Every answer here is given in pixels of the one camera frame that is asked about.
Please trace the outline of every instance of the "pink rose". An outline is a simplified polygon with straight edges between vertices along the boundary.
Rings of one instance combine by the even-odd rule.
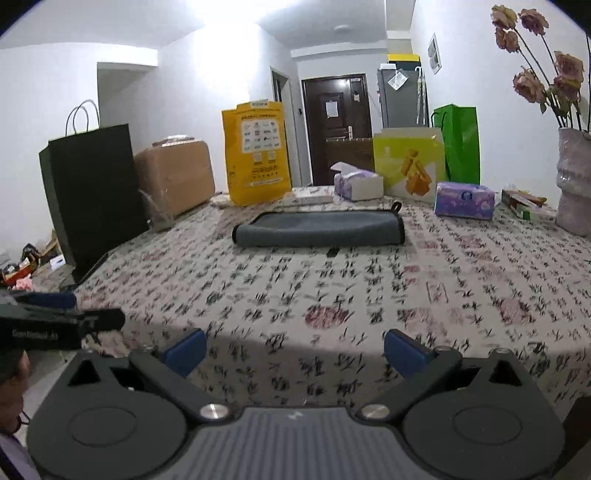
[[[495,30],[496,44],[501,50],[508,52],[519,51],[519,40],[517,34],[512,31],[505,31],[501,27]]]
[[[579,101],[579,91],[581,84],[573,80],[567,80],[561,76],[554,79],[554,86],[564,98],[571,103]]]
[[[539,13],[535,8],[524,8],[519,14],[519,18],[521,19],[521,25],[523,25],[523,28],[526,30],[529,30],[536,35],[546,34],[544,27],[549,27],[548,21],[544,15]]]
[[[529,103],[544,103],[546,100],[544,85],[531,70],[523,69],[523,72],[515,75],[513,88]]]
[[[504,28],[505,30],[515,28],[515,22],[517,22],[517,14],[505,5],[495,5],[492,7],[491,18],[494,26]]]
[[[574,80],[575,82],[583,83],[583,62],[577,57],[562,53],[561,51],[555,51],[556,55],[556,68],[558,74],[565,80]]]

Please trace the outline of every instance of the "door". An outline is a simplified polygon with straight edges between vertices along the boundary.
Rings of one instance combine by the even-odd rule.
[[[287,164],[290,169],[291,185],[301,187],[303,186],[301,165],[297,148],[296,119],[291,99],[290,80],[275,70],[271,70],[271,77],[273,80],[273,98],[276,102],[283,104],[285,144],[287,145]]]
[[[328,138],[371,138],[365,74],[302,80],[314,185],[332,185]]]

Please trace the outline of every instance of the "white vase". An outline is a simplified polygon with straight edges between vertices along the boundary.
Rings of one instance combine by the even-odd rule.
[[[562,190],[556,224],[575,235],[591,233],[591,135],[558,129],[556,185]]]

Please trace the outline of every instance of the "green gift bag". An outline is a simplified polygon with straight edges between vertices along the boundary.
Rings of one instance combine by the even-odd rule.
[[[479,185],[480,142],[476,108],[453,104],[442,106],[433,111],[431,123],[443,133],[450,181]]]

